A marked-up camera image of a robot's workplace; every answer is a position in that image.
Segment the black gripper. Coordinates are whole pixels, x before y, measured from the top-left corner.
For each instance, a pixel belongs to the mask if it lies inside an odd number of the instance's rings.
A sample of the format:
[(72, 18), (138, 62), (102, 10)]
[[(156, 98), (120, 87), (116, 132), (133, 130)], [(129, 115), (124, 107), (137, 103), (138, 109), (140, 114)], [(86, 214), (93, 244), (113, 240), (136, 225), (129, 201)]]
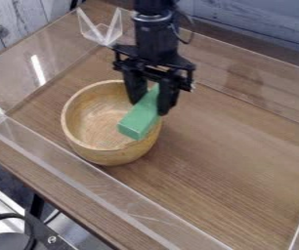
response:
[(117, 43), (113, 68), (124, 74), (129, 101), (136, 104), (148, 92), (148, 81), (158, 81), (157, 113), (168, 114), (176, 106), (180, 89), (190, 92), (195, 64), (178, 54), (178, 43), (189, 44), (180, 37), (178, 13), (146, 16), (133, 15), (134, 44)]

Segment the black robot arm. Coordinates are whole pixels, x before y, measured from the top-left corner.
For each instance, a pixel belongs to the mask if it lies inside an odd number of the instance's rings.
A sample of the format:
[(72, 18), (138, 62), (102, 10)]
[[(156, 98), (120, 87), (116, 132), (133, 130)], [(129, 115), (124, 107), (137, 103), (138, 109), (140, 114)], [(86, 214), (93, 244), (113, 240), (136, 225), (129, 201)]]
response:
[(158, 84), (157, 114), (166, 115), (176, 106), (180, 91), (193, 89), (196, 65), (178, 54), (178, 17), (192, 18), (180, 10), (178, 0), (134, 0), (136, 44), (116, 44), (113, 69), (124, 76), (129, 101), (136, 104), (148, 92), (148, 81)]

